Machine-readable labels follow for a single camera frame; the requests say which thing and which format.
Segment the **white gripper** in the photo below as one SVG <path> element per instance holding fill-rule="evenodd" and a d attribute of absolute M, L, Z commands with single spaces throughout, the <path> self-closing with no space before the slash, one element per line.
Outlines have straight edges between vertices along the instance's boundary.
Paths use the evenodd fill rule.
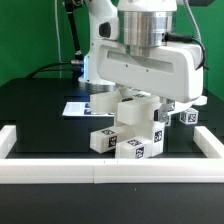
<path fill-rule="evenodd" d="M 175 109 L 175 101 L 188 103 L 202 95 L 200 56 L 201 49 L 194 44 L 168 42 L 152 48 L 148 57 L 126 54 L 123 46 L 101 46 L 97 69 L 102 79 L 120 84 L 123 102 L 132 100 L 127 87 L 160 96 L 161 106 L 154 111 L 154 120 L 165 123 L 168 113 Z"/>

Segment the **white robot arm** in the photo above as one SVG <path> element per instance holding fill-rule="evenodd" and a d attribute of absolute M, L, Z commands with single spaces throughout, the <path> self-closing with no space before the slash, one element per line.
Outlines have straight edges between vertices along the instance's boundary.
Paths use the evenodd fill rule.
<path fill-rule="evenodd" d="M 206 59 L 201 37 L 173 32 L 188 0 L 85 0 L 90 50 L 84 81 L 117 84 L 191 105 L 203 100 Z"/>

